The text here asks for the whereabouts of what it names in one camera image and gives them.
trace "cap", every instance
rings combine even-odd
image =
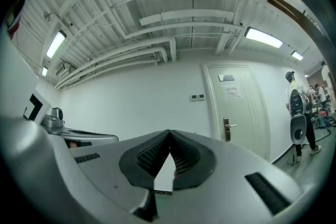
[[[292,81],[292,76],[294,75],[294,71],[288,71],[286,73],[286,79],[288,80],[288,82],[291,82]]]

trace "door frame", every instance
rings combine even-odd
[[[210,68],[225,68],[225,67],[244,67],[248,68],[251,72],[251,75],[257,85],[258,92],[261,98],[262,107],[265,112],[265,122],[266,122],[266,129],[267,129],[267,136],[266,136],[266,160],[269,161],[270,158],[270,127],[269,127],[269,118],[268,118],[268,112],[267,107],[264,99],[264,95],[261,91],[261,87],[259,85],[259,81],[257,80],[257,77],[253,71],[253,69],[250,67],[248,63],[244,62],[210,62],[210,63],[202,63],[202,75],[203,75],[203,81],[204,81],[204,88],[206,95],[208,96],[208,108],[209,108],[209,116],[210,116],[210,127],[212,132],[212,137],[217,140],[221,140],[223,142],[226,142],[225,140],[222,140],[222,134],[221,134],[221,125],[222,120],[219,116],[219,110],[216,100],[216,94],[215,89],[212,83],[211,75],[210,75]]]

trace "white door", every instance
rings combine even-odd
[[[267,113],[262,93],[248,67],[209,68],[219,113],[221,139],[241,145],[266,159]],[[224,118],[229,132],[225,134]]]

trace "black pants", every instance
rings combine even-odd
[[[322,104],[322,108],[323,109],[325,109],[327,107],[327,101],[326,100],[323,101],[323,102],[321,102],[321,104]]]
[[[307,121],[306,137],[307,137],[307,140],[309,142],[310,148],[312,150],[314,150],[316,148],[315,133],[314,133],[313,124],[311,122],[310,114],[309,113],[305,113],[305,118],[306,118],[306,121]],[[295,148],[296,148],[296,154],[297,154],[297,156],[301,156],[302,155],[301,145],[295,145]]]

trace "light switch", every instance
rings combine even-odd
[[[198,100],[199,100],[199,101],[203,101],[203,100],[205,100],[205,98],[204,98],[204,94],[199,94],[197,97],[198,97]]]
[[[197,95],[190,96],[190,101],[192,102],[197,101]]]

